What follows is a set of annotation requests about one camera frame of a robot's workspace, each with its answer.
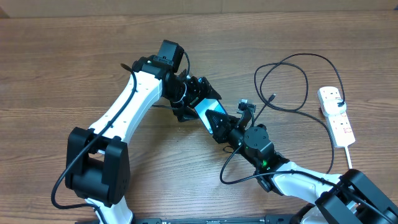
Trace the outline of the blue Galaxy S24+ smartphone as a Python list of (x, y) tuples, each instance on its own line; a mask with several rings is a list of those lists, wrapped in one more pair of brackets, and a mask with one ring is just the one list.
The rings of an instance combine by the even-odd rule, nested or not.
[(194, 107), (194, 110), (196, 111), (205, 128), (210, 134), (213, 134), (213, 131), (210, 126), (210, 122), (206, 117), (206, 111), (212, 110), (221, 114), (227, 114), (226, 110), (223, 108), (219, 100), (208, 98), (203, 99), (199, 104), (197, 104), (196, 107)]

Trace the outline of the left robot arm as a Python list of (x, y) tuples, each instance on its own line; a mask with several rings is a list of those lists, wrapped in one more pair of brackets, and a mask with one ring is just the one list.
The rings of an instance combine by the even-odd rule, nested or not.
[(65, 185), (85, 199), (84, 205), (93, 208), (100, 223), (134, 221), (125, 199), (130, 180), (128, 144), (161, 97), (170, 101), (180, 122), (199, 118), (206, 129), (211, 128), (207, 111), (226, 113), (206, 78), (192, 77), (188, 70), (178, 72), (186, 56), (177, 43), (164, 40), (157, 54), (123, 65), (129, 80), (109, 110), (88, 129), (70, 133)]

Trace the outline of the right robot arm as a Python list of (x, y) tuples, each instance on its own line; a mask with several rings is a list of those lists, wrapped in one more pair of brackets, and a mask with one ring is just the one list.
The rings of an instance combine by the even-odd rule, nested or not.
[(350, 169), (343, 175), (324, 174), (300, 167), (274, 149), (263, 124), (249, 123), (252, 117), (249, 111), (236, 118), (206, 110), (201, 118), (218, 143), (227, 142), (253, 165), (250, 178), (265, 191), (310, 204), (296, 222), (397, 223), (397, 205), (364, 173)]

